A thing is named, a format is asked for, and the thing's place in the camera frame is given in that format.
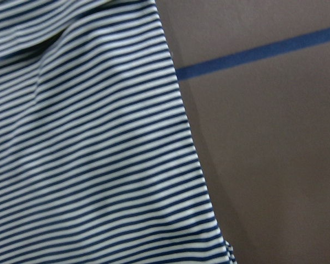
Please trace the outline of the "striped polo shirt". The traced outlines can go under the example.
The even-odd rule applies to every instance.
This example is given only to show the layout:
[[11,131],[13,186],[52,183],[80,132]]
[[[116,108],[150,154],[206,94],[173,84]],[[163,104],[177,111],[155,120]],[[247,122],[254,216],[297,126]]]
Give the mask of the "striped polo shirt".
[[154,1],[0,1],[0,263],[234,263]]

